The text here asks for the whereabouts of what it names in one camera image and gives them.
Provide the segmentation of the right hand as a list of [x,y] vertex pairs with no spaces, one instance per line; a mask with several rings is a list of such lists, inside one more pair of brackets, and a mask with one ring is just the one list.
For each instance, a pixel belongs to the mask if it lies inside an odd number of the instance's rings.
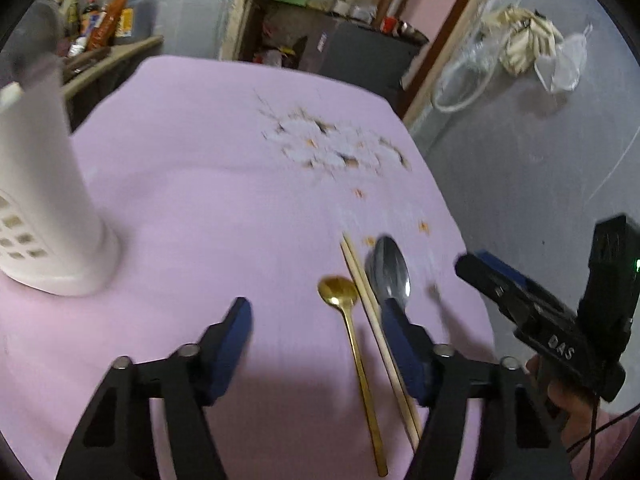
[[561,430],[561,441],[568,450],[590,434],[592,416],[598,414],[600,402],[581,396],[555,378],[549,380],[546,393],[550,401],[568,415]]

